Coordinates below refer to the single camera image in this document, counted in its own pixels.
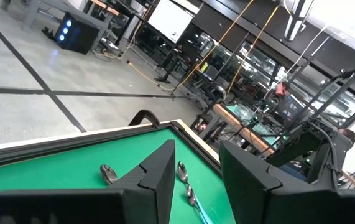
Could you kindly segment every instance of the concrete floor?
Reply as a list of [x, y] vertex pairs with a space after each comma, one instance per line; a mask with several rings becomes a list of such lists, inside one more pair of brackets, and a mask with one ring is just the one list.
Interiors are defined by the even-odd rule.
[[[54, 9], [50, 11], [62, 17], [62, 13]], [[82, 55], [62, 50], [40, 32], [44, 26], [57, 28], [56, 24], [40, 17], [32, 32], [26, 33], [21, 31], [22, 15], [18, 5], [11, 5], [7, 12], [0, 9], [0, 32], [52, 91], [168, 95], [126, 64], [126, 60], [130, 60], [152, 79], [158, 73], [148, 65], [152, 64], [149, 58], [145, 62], [128, 51], [122, 61], [103, 62], [91, 53]], [[0, 87], [43, 90], [1, 40]], [[139, 96], [55, 97], [87, 131], [126, 126], [141, 109], [151, 110], [161, 121], [182, 119], [187, 124], [200, 113], [185, 98], [172, 101], [170, 98]], [[60, 104], [56, 105], [49, 95], [0, 94], [0, 143], [79, 132], [71, 118], [60, 109]]]

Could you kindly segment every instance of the whiteboard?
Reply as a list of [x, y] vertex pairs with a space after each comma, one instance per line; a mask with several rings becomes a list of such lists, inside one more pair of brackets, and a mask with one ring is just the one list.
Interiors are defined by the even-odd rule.
[[160, 0], [148, 23], [176, 43], [193, 16], [169, 0]]

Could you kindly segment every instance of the green felt table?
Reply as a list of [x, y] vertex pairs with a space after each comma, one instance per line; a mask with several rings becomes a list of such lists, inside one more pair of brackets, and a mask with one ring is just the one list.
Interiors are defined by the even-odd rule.
[[[142, 125], [2, 146], [0, 190], [103, 189], [107, 186], [99, 173], [101, 164], [110, 165], [118, 177], [122, 177], [166, 140], [173, 139], [176, 165], [178, 161], [186, 165], [189, 183], [209, 217], [214, 223], [234, 223], [223, 181], [214, 168], [217, 158], [212, 158], [207, 152], [209, 147], [181, 121], [178, 124], [184, 128], [176, 128], [175, 124], [166, 122], [160, 129]], [[35, 155], [27, 156], [21, 152], [27, 150], [33, 150]], [[17, 151], [20, 155], [16, 159], [11, 155]], [[177, 177], [170, 223], [201, 223], [199, 214], [187, 201], [184, 184]]]

